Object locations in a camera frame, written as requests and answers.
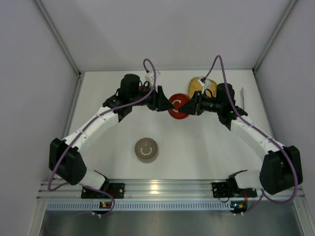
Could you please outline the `red lid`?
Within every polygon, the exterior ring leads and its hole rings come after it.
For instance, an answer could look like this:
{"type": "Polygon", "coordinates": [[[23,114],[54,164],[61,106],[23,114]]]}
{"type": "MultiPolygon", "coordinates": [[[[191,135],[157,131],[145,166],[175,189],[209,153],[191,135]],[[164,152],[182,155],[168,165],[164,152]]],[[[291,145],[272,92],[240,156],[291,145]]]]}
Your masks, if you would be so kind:
{"type": "Polygon", "coordinates": [[[172,95],[169,98],[169,101],[174,106],[174,108],[168,110],[168,112],[174,119],[185,119],[189,116],[189,114],[179,112],[179,109],[190,101],[190,97],[188,95],[184,93],[177,93],[172,95]]]}

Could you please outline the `metal tongs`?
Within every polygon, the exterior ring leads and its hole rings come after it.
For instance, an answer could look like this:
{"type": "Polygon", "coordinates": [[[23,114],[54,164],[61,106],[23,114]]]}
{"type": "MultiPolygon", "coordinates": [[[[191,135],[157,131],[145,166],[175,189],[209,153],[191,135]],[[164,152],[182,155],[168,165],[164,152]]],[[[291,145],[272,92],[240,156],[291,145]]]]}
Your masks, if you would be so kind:
{"type": "Polygon", "coordinates": [[[244,98],[244,88],[240,89],[240,96],[241,96],[241,104],[242,104],[242,109],[245,109],[245,98],[244,98]]]}

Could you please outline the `beige lid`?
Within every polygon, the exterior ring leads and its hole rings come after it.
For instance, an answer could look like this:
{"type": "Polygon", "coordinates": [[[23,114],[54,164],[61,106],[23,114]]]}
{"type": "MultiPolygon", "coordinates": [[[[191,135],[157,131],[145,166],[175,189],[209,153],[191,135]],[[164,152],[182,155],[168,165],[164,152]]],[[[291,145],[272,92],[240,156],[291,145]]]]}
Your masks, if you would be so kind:
{"type": "Polygon", "coordinates": [[[152,138],[142,138],[136,142],[134,152],[136,157],[158,156],[158,144],[152,138]]]}

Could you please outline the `beige steel container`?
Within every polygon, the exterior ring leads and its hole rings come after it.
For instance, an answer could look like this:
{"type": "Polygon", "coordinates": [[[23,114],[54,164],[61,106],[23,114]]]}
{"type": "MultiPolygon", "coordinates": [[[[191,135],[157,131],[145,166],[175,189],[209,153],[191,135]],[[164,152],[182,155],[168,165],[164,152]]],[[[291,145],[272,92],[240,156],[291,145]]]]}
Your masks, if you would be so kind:
{"type": "Polygon", "coordinates": [[[152,156],[152,157],[141,157],[138,156],[137,159],[142,162],[142,163],[152,163],[153,161],[155,161],[157,158],[157,156],[152,156]]]}

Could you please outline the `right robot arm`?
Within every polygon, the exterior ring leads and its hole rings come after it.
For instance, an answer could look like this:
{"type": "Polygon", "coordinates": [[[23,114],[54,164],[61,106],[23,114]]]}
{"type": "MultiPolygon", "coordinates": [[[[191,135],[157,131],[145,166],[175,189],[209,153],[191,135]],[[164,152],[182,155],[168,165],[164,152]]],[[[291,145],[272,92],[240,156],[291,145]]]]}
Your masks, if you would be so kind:
{"type": "Polygon", "coordinates": [[[218,84],[215,97],[208,97],[196,91],[189,102],[179,111],[199,116],[203,112],[214,112],[228,130],[238,135],[261,159],[257,170],[240,170],[231,174],[228,180],[233,188],[263,189],[274,195],[303,182],[300,151],[295,146],[285,146],[265,134],[236,106],[231,84],[218,84]]]}

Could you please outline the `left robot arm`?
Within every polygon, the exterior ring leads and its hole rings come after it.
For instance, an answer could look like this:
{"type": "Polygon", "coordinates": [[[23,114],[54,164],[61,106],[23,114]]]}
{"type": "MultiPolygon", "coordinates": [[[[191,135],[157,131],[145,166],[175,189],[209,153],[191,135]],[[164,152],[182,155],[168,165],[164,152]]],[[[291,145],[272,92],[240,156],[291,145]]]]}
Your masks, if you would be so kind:
{"type": "Polygon", "coordinates": [[[83,153],[109,128],[122,121],[134,106],[147,106],[156,112],[173,109],[162,86],[156,85],[159,75],[159,71],[148,71],[144,84],[140,83],[138,75],[124,75],[115,94],[106,99],[91,119],[71,135],[62,139],[55,138],[50,143],[49,151],[49,169],[52,175],[58,175],[71,185],[81,185],[99,193],[107,192],[109,179],[89,169],[83,153]]]}

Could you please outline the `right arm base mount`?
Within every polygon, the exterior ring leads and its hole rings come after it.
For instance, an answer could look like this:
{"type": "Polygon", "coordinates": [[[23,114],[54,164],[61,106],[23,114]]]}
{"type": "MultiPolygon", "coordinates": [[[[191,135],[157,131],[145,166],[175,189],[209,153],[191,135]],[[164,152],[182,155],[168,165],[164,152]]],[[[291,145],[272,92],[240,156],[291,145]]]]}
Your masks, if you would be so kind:
{"type": "Polygon", "coordinates": [[[212,190],[214,198],[242,198],[257,197],[257,191],[251,188],[240,189],[236,184],[230,181],[212,182],[212,190]]]}

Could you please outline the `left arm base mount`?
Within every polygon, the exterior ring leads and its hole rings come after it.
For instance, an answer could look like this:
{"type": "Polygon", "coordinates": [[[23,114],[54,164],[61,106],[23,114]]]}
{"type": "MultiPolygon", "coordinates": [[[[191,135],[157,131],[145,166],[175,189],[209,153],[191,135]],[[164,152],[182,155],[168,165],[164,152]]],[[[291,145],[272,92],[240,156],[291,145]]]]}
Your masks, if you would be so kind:
{"type": "MultiPolygon", "coordinates": [[[[106,192],[114,199],[123,199],[125,194],[125,184],[124,183],[110,183],[106,182],[100,189],[103,192],[106,192]]],[[[82,188],[81,192],[82,199],[109,199],[110,197],[97,192],[95,190],[88,189],[86,187],[82,188]]]]}

